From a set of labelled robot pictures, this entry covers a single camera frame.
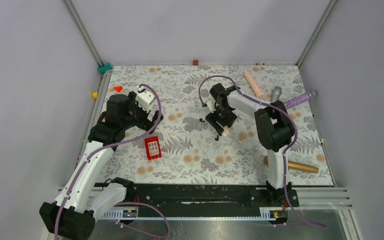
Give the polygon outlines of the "beige earbuds charging case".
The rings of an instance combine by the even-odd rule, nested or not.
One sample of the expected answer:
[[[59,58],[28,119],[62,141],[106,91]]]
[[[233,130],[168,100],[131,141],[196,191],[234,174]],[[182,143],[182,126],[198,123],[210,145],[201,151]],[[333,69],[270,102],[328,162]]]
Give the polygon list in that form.
[[[228,134],[229,134],[229,130],[228,130],[228,129],[225,129],[225,130],[223,131],[223,133],[222,133],[222,136],[223,136],[223,137],[227,137]]]

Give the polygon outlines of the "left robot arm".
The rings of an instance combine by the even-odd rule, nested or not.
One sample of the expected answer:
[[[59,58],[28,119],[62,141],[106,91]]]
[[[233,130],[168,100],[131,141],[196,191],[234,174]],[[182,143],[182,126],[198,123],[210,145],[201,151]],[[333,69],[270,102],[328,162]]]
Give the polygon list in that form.
[[[55,238],[87,240],[97,220],[118,203],[135,200],[134,183],[123,178],[111,180],[98,195],[90,198],[97,177],[119,145],[152,134],[162,120],[161,101],[156,93],[143,87],[139,92],[114,94],[106,102],[86,147],[67,184],[52,203],[39,209],[47,230]]]

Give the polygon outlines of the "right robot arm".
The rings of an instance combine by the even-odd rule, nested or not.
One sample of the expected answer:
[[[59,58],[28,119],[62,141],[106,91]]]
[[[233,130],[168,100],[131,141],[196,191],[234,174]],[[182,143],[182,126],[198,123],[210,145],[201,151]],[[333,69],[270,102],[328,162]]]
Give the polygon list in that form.
[[[251,201],[260,200],[267,206],[298,207],[297,192],[288,180],[288,161],[285,150],[296,134],[294,124],[287,116],[285,105],[281,101],[260,102],[254,97],[245,96],[233,85],[225,88],[222,84],[213,85],[209,91],[211,99],[203,106],[210,112],[205,120],[222,136],[231,128],[239,110],[254,117],[257,137],[267,151],[268,178],[266,191],[260,197],[252,196]]]

